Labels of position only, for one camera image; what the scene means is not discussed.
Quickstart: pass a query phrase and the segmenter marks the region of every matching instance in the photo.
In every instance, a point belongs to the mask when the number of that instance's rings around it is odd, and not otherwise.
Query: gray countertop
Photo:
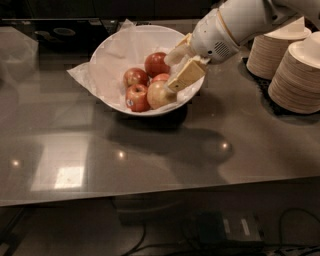
[[[320,116],[275,116],[248,54],[209,65],[180,109],[136,118],[69,76],[87,56],[40,52],[0,82],[0,206],[319,176]]]

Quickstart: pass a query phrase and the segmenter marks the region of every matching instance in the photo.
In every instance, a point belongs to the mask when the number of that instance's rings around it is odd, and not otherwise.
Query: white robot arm
[[[204,70],[206,62],[225,61],[255,36],[273,31],[298,15],[320,29],[320,0],[227,0],[200,20],[193,33],[167,55],[165,62],[173,66],[186,55],[188,58],[200,56],[206,61],[197,60],[196,64],[199,64],[199,70]],[[180,74],[169,79],[171,90],[179,91],[192,83],[191,80],[183,81],[186,74],[190,77],[190,71],[197,72],[190,68],[195,65],[188,65],[194,61],[189,62],[184,64]]]

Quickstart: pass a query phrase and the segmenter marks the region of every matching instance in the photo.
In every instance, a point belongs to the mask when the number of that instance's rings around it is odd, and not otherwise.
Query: stack of plates
[[[320,32],[289,46],[268,93],[278,105],[296,113],[320,110]]]
[[[248,70],[258,77],[272,80],[289,45],[304,40],[310,34],[302,17],[276,31],[255,37],[247,63]]]

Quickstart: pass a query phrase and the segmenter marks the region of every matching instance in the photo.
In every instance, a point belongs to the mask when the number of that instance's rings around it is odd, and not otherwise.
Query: red apple
[[[152,78],[150,83],[152,84],[155,81],[167,81],[169,77],[170,75],[168,73],[161,73],[159,75],[156,75],[154,78]]]
[[[147,100],[152,109],[158,109],[177,101],[177,93],[164,87],[166,81],[156,81],[149,85]]]
[[[170,66],[164,62],[166,55],[164,52],[155,52],[147,56],[144,68],[149,76],[155,77],[161,73],[170,72]]]
[[[126,88],[133,84],[143,84],[148,85],[149,76],[141,68],[129,68],[123,75],[123,84]]]
[[[144,112],[150,109],[147,100],[148,87],[143,84],[134,84],[126,90],[126,105],[133,112]]]

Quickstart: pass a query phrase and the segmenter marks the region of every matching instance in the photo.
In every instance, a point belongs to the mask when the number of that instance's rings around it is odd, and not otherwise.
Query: wire
[[[311,217],[313,217],[319,224],[320,224],[320,219],[313,213],[305,210],[305,209],[302,209],[302,208],[289,208],[287,210],[285,210],[281,215],[280,215],[280,218],[279,218],[279,226],[278,226],[278,229],[279,229],[279,250],[282,248],[283,246],[283,218],[285,217],[286,214],[288,214],[289,212],[293,212],[293,211],[300,211],[300,212],[303,212],[303,213],[306,213],[308,215],[310,215]]]
[[[311,255],[311,254],[313,254],[315,252],[320,252],[320,248],[311,250],[309,252],[304,252],[304,253],[300,254],[299,256],[307,256],[307,255]]]
[[[176,248],[177,246],[179,246],[181,244],[182,244],[181,242],[178,242],[178,243],[167,243],[167,244],[149,244],[149,245],[145,245],[145,246],[142,246],[140,248],[137,248],[136,250],[134,250],[131,253],[136,253],[136,252],[148,249],[148,248]]]
[[[143,243],[144,239],[146,238],[146,234],[147,234],[146,224],[143,223],[143,233],[139,242],[131,250],[122,254],[121,256],[129,256],[130,254],[134,253],[139,248],[139,246]]]

